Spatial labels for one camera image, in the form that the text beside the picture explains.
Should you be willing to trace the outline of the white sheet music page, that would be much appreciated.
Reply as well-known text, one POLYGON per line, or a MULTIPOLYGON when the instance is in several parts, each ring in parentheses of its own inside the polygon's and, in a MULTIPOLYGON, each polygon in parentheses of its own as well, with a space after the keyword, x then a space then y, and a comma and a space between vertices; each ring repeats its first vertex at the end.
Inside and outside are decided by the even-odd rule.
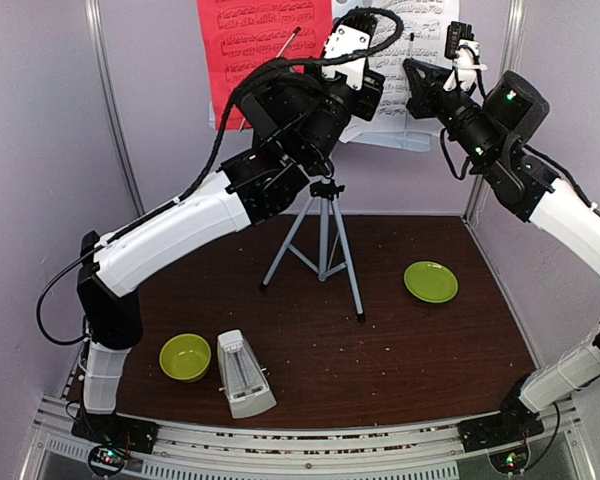
POLYGON ((435 120, 416 120, 406 109, 410 97, 403 61, 409 58, 449 67, 444 57, 446 31, 459 19, 460 3, 448 0, 335 1, 334 16, 354 7, 376 7, 394 11, 404 23, 400 40, 372 56, 369 67, 385 77, 384 91, 375 116, 369 122, 353 118, 340 137, 343 143, 363 143, 389 148, 428 151, 439 136, 435 120))

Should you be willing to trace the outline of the red sheet music page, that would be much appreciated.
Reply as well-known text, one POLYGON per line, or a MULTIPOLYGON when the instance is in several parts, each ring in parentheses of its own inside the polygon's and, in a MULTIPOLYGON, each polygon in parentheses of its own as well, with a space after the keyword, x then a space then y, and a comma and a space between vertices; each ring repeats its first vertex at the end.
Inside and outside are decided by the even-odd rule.
POLYGON ((202 0, 197 3, 215 125, 232 91, 255 68, 281 55, 321 54, 332 3, 319 0, 202 0))

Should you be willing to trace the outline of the white folding music stand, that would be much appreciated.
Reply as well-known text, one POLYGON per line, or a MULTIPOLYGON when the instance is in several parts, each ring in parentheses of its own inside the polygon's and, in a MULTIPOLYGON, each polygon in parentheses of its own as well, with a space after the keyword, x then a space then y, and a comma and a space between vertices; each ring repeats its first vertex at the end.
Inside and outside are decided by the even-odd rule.
POLYGON ((370 56, 401 38, 404 23, 392 10, 356 7, 342 17, 364 13, 378 20, 366 50, 334 59, 323 58, 324 47, 318 58, 278 57, 235 87, 220 126, 226 128, 231 111, 239 110, 253 130, 252 145, 219 168, 229 180, 228 193, 241 200, 253 225, 282 213, 303 189, 309 191, 260 288, 267 289, 286 253, 304 262, 319 281, 346 271, 359 322, 366 317, 339 206, 344 188, 333 178, 331 160, 344 130, 357 118, 350 114, 355 91, 343 80, 324 80, 321 67, 365 57, 365 73, 372 70, 370 56))

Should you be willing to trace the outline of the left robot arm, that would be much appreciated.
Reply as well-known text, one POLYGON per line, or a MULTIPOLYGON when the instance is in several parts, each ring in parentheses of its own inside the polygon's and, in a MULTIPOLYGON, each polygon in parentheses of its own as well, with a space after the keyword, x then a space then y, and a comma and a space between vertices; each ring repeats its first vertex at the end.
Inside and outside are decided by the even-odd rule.
POLYGON ((139 286, 193 251, 284 212, 303 190, 323 201, 323 215, 337 215, 332 151, 352 119, 372 119, 384 82, 365 62, 265 63, 226 104, 252 126, 249 149, 224 162, 208 159, 175 198, 116 231, 83 238, 77 293, 90 330, 83 422, 101 443, 124 433, 113 413, 126 358, 143 335, 139 286))

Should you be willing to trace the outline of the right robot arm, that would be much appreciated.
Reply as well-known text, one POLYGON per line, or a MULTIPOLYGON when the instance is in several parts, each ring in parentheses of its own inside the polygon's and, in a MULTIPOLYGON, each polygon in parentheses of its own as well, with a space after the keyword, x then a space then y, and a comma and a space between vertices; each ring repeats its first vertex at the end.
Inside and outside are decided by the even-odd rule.
MULTIPOLYGON (((482 104, 460 88, 448 89, 451 70, 414 59, 403 69, 408 112, 435 118, 467 154, 471 174, 483 177, 496 199, 524 222, 571 250, 600 277, 600 213, 573 177, 528 142, 549 103, 524 77, 505 72, 482 104)), ((505 397, 492 430, 515 440, 531 417, 600 377, 600 324, 556 363, 520 379, 505 397)))

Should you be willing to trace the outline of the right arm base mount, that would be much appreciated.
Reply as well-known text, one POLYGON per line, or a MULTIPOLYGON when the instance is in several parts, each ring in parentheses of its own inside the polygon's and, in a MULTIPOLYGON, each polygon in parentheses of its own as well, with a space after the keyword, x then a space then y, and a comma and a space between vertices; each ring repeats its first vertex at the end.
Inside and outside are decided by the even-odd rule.
POLYGON ((522 383, 518 382, 502 400, 495 414, 461 421, 458 433, 465 452, 490 449, 544 432, 539 414, 520 400, 522 383))

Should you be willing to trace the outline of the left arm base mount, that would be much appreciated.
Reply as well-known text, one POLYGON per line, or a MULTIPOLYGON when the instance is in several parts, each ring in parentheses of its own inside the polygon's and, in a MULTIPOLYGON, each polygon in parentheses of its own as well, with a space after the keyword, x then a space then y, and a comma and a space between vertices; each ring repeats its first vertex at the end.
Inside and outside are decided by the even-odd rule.
POLYGON ((78 403, 71 434, 92 443, 122 450, 125 453, 151 454, 159 426, 156 422, 131 418, 117 413, 87 413, 78 403))

